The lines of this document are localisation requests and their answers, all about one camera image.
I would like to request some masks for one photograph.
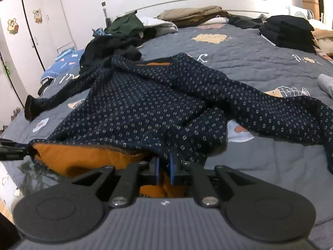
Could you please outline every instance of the jacket sleeve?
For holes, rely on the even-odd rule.
[[[59,92],[48,99],[35,99],[28,95],[24,107],[24,116],[28,121],[33,121],[42,112],[51,110],[63,103],[68,98],[89,89],[98,75],[95,67],[83,72],[78,78],[70,80]]]

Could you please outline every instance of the green garment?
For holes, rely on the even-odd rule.
[[[137,11],[135,10],[116,18],[110,27],[105,28],[104,32],[114,36],[137,36],[139,32],[144,31],[144,25],[135,15],[136,13]]]

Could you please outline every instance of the white wardrobe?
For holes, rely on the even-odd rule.
[[[28,94],[38,97],[44,70],[74,43],[60,0],[0,1],[0,22],[1,63],[10,70],[9,79],[0,66],[1,128]]]

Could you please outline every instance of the black folded clothes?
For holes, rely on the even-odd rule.
[[[284,39],[281,37],[280,34],[267,29],[266,25],[259,28],[260,33],[267,38],[269,41],[274,43],[277,47],[281,48],[289,48],[289,49],[296,49],[300,51],[305,51],[309,53],[316,53],[316,50],[314,49],[312,44],[305,44],[305,43],[298,43],[293,42],[287,39]]]
[[[314,31],[312,25],[304,18],[289,15],[277,15],[266,19],[267,22],[286,29],[297,29],[298,31]]]
[[[278,47],[316,53],[313,30],[306,19],[286,15],[272,16],[259,28],[260,33]]]
[[[312,33],[303,33],[297,29],[279,27],[269,22],[266,22],[264,26],[267,29],[279,34],[279,39],[289,40],[300,44],[313,44]]]
[[[267,136],[323,144],[333,173],[333,110],[320,100],[264,94],[186,54],[155,64],[113,55],[49,99],[28,96],[24,114],[32,121],[91,88],[47,140],[31,144],[145,149],[165,159],[175,149],[186,160],[203,163],[213,147],[226,141],[229,116]]]

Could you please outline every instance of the gray quilt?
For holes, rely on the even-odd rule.
[[[271,95],[308,95],[333,107],[333,100],[319,88],[317,82],[321,73],[333,76],[333,66],[329,61],[318,54],[275,47],[255,29],[242,30],[231,25],[215,27],[189,27],[180,29],[177,34],[152,39],[140,49],[143,59],[186,52],[206,66],[224,72],[229,78]],[[70,78],[58,77],[42,97],[55,94]],[[24,119],[22,113],[19,114],[4,132],[3,138],[23,143],[38,137],[47,138],[73,110],[69,104],[73,107],[87,94],[88,90],[75,95],[55,109],[43,112],[31,123]],[[46,125],[33,132],[37,124],[46,118],[49,118]],[[326,169],[322,146],[304,146],[258,136],[231,121],[228,124],[228,143],[212,153],[205,168],[212,169],[216,164],[239,169],[307,197],[317,211],[310,239],[321,249],[333,247],[333,175]],[[35,167],[29,157],[23,162],[7,162],[4,165],[25,195],[63,179],[52,171]]]

